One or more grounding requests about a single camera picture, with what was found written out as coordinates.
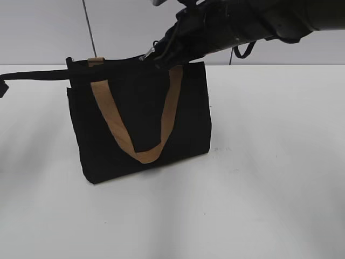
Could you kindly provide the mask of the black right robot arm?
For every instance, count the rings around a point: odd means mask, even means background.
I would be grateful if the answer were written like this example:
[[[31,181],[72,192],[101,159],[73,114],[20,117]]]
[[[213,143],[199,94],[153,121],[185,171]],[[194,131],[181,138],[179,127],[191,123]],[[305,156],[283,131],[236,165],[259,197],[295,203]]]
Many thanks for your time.
[[[248,57],[257,41],[299,43],[314,31],[344,29],[344,1],[182,1],[176,23],[155,44],[158,67],[171,68],[232,48]]]

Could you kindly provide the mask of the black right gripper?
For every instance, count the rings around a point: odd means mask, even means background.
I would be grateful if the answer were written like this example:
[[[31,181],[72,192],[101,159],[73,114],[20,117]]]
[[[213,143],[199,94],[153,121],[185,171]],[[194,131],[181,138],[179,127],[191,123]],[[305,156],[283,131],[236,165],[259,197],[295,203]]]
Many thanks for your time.
[[[186,1],[176,19],[154,45],[154,62],[160,69],[272,36],[250,1]]]

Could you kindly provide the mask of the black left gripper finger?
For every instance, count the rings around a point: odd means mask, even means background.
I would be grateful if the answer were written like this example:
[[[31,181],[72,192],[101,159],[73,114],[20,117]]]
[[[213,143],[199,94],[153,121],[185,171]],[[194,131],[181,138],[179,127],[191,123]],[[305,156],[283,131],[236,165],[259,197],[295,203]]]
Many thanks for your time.
[[[6,80],[42,80],[42,81],[56,81],[69,80],[76,78],[77,73],[71,70],[49,70],[49,71],[29,71],[29,72],[15,72],[1,75],[1,98],[4,97],[9,89]]]

